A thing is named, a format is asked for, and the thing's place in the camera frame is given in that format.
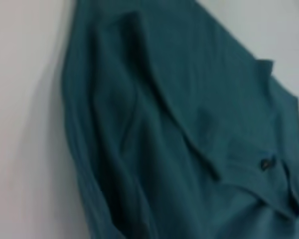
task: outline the shirt pocket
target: shirt pocket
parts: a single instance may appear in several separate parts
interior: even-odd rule
[[[253,194],[284,217],[298,218],[299,203],[284,161],[274,152],[261,150],[244,139],[229,136],[225,141],[223,157],[218,157],[214,164],[220,182]]]

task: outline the pocket flap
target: pocket flap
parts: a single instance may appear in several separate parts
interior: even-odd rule
[[[189,141],[215,170],[220,182],[246,190],[289,219],[299,217],[299,203],[290,187],[284,162],[210,118],[203,132]]]

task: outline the hanging garment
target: hanging garment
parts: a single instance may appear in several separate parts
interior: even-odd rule
[[[298,99],[190,0],[79,0],[65,126],[93,239],[299,239]]]

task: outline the teal shirt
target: teal shirt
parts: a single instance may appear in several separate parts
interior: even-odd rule
[[[299,239],[298,100],[190,0],[80,0],[65,125],[93,239]]]

